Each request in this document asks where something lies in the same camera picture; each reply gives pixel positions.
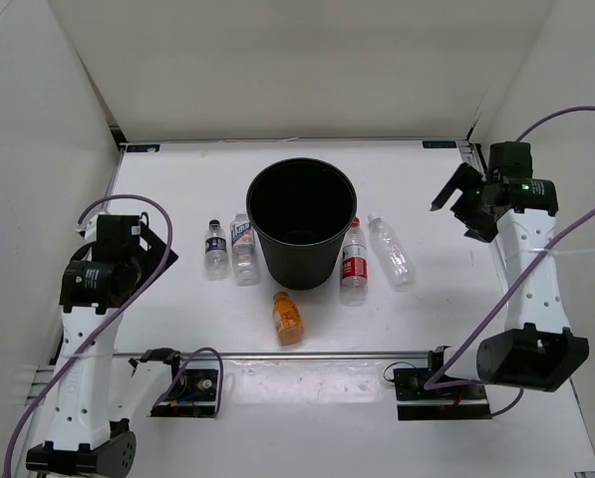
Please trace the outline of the small dark-label water bottle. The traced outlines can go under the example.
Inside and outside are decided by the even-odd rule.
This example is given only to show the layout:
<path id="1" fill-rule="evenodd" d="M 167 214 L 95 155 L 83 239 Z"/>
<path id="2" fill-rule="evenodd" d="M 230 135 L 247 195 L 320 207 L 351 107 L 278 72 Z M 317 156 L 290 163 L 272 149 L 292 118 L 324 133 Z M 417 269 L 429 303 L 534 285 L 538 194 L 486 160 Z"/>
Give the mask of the small dark-label water bottle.
<path id="1" fill-rule="evenodd" d="M 204 237 L 204 267 L 211 281 L 222 280 L 227 276 L 228 254 L 226 236 L 217 219 L 208 222 Z"/>

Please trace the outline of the clear unlabelled plastic bottle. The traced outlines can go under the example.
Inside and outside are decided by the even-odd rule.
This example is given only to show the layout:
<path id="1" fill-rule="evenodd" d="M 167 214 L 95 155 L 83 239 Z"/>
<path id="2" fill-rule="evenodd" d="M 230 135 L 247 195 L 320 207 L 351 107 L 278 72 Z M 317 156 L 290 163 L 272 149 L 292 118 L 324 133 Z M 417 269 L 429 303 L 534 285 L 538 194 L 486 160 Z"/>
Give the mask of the clear unlabelled plastic bottle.
<path id="1" fill-rule="evenodd" d="M 391 287 L 395 291 L 408 288 L 415 270 L 395 229 L 379 214 L 368 215 L 368 228 L 373 252 Z"/>

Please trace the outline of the clear bottle blue orange label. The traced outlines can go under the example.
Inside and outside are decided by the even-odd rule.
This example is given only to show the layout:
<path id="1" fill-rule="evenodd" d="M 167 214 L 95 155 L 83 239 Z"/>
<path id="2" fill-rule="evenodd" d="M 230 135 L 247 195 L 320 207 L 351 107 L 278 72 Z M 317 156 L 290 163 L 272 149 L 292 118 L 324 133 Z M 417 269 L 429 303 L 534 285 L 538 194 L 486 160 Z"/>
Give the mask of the clear bottle blue orange label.
<path id="1" fill-rule="evenodd" d="M 245 213 L 235 215 L 230 224 L 232 268 L 238 286 L 259 281 L 256 243 L 252 223 Z"/>

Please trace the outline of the red-label water bottle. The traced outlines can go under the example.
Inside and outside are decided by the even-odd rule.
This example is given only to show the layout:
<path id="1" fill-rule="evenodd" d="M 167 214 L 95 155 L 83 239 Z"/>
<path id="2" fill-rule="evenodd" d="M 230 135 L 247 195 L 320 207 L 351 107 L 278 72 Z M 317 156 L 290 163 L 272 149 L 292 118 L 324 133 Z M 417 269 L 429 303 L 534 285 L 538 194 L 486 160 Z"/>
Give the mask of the red-label water bottle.
<path id="1" fill-rule="evenodd" d="M 340 291 L 346 306 L 362 305 L 368 292 L 367 244 L 360 225 L 355 217 L 342 246 Z"/>

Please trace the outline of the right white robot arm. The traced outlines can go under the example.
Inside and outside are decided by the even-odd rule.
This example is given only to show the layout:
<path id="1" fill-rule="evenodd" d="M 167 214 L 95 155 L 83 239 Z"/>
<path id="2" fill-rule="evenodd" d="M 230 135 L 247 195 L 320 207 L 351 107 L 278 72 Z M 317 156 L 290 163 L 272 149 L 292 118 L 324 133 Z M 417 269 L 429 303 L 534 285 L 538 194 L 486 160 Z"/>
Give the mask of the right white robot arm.
<path id="1" fill-rule="evenodd" d="M 461 164 L 431 209 L 455 192 L 450 210 L 466 236 L 500 241 L 507 291 L 459 348 L 444 350 L 424 388 L 440 398 L 474 383 L 557 390 L 587 360 L 589 342 L 572 333 L 560 299 L 555 185 L 534 177 L 529 143 L 505 141 L 491 146 L 485 173 Z"/>

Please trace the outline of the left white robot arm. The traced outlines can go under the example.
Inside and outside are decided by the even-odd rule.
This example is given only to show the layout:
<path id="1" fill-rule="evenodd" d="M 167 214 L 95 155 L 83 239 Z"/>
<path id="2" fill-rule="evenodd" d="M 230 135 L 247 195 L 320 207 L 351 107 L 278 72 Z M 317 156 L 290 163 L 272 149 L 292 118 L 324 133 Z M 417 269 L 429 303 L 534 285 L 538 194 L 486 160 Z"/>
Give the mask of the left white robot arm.
<path id="1" fill-rule="evenodd" d="M 151 349 L 131 360 L 132 375 L 111 397 L 120 310 L 150 277 L 177 259 L 149 229 L 149 217 L 101 213 L 84 231 L 62 279 L 63 345 L 53 420 L 30 448 L 30 471 L 66 477 L 126 477 L 137 455 L 136 430 L 164 398 L 183 394 L 180 353 Z"/>

